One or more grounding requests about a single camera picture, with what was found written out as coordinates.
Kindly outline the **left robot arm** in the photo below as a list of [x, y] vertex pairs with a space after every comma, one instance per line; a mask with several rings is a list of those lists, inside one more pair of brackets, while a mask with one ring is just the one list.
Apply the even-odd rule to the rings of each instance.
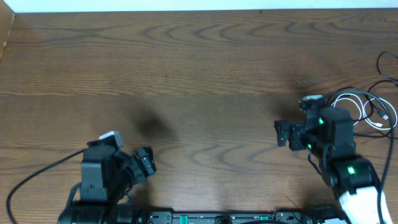
[[153, 151], [140, 147], [130, 156], [114, 146], [97, 145], [83, 153], [81, 182], [72, 188], [58, 223], [147, 223], [147, 212], [119, 201], [156, 172]]

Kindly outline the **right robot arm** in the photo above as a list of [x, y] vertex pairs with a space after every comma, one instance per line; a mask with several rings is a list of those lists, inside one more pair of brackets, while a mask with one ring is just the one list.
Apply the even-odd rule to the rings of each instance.
[[392, 223], [381, 180], [371, 162], [356, 153], [348, 110], [310, 109], [305, 121], [276, 120], [278, 146], [307, 149], [350, 223]]

